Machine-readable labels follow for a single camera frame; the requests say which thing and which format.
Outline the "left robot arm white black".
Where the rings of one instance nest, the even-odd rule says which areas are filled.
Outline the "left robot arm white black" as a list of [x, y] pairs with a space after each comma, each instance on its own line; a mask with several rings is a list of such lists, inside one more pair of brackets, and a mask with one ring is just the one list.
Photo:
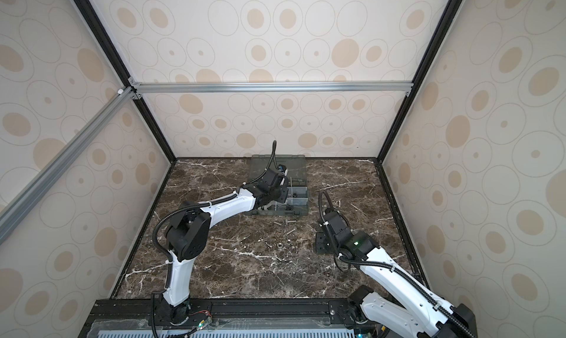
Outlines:
[[237, 214], [271, 202], [284, 202], [288, 195], [287, 167], [277, 164], [277, 142], [262, 173], [231, 194], [207, 202], [186, 202], [154, 227], [152, 242], [167, 257], [167, 280], [159, 300], [152, 305], [155, 322], [161, 317], [174, 326], [185, 323], [190, 310], [190, 279], [196, 258], [205, 249], [210, 229]]

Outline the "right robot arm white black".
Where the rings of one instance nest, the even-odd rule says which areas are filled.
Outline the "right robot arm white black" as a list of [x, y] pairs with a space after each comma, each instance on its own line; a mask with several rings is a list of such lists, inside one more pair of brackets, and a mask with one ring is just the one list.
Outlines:
[[380, 323], [401, 337], [477, 337], [475, 314], [464, 304], [454, 306], [405, 271], [362, 230], [354, 233], [330, 195], [318, 193], [319, 226], [335, 263], [354, 267], [379, 283], [392, 297], [361, 289], [353, 298], [361, 318]]

